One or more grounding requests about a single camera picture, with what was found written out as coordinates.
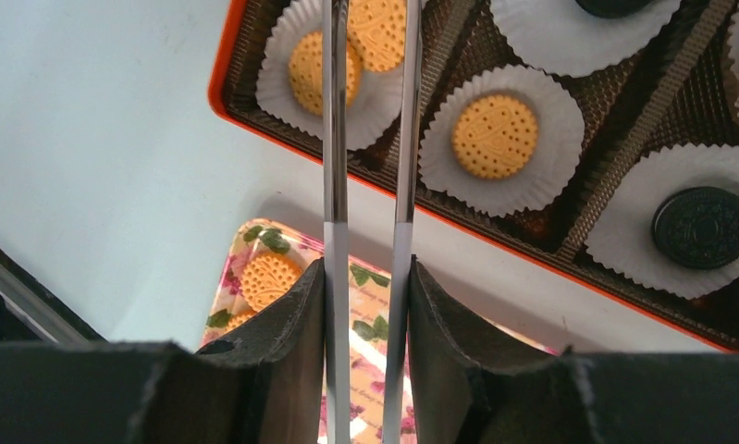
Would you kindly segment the right gripper clear right finger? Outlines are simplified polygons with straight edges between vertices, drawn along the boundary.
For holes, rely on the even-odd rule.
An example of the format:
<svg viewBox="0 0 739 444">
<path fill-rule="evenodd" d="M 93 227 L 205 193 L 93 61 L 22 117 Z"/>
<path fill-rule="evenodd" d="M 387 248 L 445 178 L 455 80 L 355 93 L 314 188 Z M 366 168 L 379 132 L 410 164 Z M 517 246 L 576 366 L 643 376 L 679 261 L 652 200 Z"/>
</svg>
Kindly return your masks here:
<svg viewBox="0 0 739 444">
<path fill-rule="evenodd" d="M 422 3 L 406 3 L 405 52 L 402 63 L 400 146 L 395 201 L 395 227 L 388 313 L 388 354 L 382 442 L 399 443 L 407 338 L 408 288 L 412 266 L 417 154 L 421 120 Z"/>
</svg>

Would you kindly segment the right gripper clear left finger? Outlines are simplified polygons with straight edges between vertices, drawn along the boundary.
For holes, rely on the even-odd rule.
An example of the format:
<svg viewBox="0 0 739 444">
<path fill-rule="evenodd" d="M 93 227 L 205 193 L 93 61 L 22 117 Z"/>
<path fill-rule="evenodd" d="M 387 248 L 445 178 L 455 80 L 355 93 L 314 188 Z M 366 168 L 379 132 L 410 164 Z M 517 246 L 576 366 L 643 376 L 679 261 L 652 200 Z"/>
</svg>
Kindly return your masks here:
<svg viewBox="0 0 739 444">
<path fill-rule="evenodd" d="M 348 199 L 347 1 L 322 3 L 326 424 L 329 443 L 351 441 Z"/>
</svg>

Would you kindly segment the black round cookie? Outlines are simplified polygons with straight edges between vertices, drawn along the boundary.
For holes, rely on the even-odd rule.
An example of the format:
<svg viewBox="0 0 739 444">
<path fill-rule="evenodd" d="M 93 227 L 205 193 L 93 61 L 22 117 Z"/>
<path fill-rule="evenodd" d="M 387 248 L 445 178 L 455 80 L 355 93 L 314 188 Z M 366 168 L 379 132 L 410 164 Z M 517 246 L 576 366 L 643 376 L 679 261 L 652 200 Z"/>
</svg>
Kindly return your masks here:
<svg viewBox="0 0 739 444">
<path fill-rule="evenodd" d="M 631 16 L 653 0 L 576 0 L 586 13 L 600 19 L 622 19 Z"/>
<path fill-rule="evenodd" d="M 717 187 L 677 191 L 650 221 L 657 250 L 675 264 L 713 270 L 739 259 L 739 196 Z"/>
</svg>

